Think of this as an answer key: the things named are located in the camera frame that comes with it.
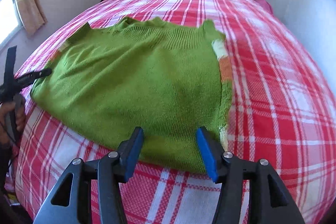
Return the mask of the dark sleeved left forearm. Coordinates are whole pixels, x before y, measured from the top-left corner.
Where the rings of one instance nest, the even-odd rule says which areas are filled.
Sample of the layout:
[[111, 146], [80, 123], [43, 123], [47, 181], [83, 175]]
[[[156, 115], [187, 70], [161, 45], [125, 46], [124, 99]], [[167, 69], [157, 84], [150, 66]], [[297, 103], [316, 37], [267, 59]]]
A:
[[5, 188], [6, 174], [8, 173], [9, 167], [13, 163], [17, 155], [13, 155], [13, 146], [11, 143], [1, 144], [0, 154], [1, 192], [3, 194], [7, 194], [7, 190]]

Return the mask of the person's left hand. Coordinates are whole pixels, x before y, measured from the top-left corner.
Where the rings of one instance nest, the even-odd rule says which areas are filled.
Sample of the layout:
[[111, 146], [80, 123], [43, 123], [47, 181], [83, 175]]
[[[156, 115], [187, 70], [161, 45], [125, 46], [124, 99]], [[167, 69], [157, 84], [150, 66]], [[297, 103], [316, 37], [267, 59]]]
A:
[[26, 124], [25, 99], [1, 103], [1, 148], [19, 143]]

